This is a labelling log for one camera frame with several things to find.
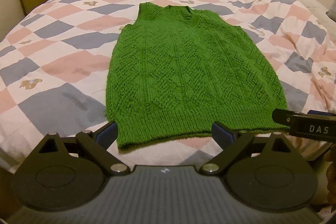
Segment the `checkered bed sheet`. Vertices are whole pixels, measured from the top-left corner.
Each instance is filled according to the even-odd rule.
[[[120,31],[139,4],[187,5],[241,26],[269,60],[290,110],[334,111],[336,52],[326,29],[296,0],[49,0],[0,43],[0,149],[18,162],[49,132],[71,136],[106,123],[105,87]],[[289,137],[309,157],[326,145]],[[221,151],[190,138],[120,153],[130,165],[200,166]]]

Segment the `pillow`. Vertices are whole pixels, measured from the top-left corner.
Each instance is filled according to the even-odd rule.
[[[334,1],[331,8],[327,12],[327,16],[336,22],[336,0]]]
[[[317,0],[298,0],[298,1],[301,2],[305,7],[307,7],[307,9],[316,17],[317,22],[327,29],[330,39],[336,42],[336,22],[329,18],[330,15],[326,15],[326,12],[328,11],[328,9],[325,6],[323,6],[321,3],[319,3]],[[333,15],[335,18],[336,0],[332,8],[333,7],[334,7]]]

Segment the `human hand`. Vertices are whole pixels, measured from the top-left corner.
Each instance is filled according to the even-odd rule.
[[[332,155],[332,149],[336,149],[336,145],[334,144],[330,150],[325,153],[324,160],[332,162],[327,168],[327,180],[328,185],[327,189],[329,191],[327,195],[327,201],[330,204],[336,204],[336,167],[334,166],[334,161],[336,161],[335,155]]]

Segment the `white cushioned headboard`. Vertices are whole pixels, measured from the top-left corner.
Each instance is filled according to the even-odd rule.
[[[316,17],[317,22],[324,26],[329,32],[330,38],[336,43],[336,22],[331,20],[326,12],[328,9],[317,0],[298,0],[305,5],[308,10]]]

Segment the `green sweater vest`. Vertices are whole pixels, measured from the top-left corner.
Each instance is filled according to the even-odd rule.
[[[275,108],[287,103],[272,66],[241,27],[214,12],[142,3],[113,49],[106,114],[119,148],[210,136],[214,121],[280,130]]]

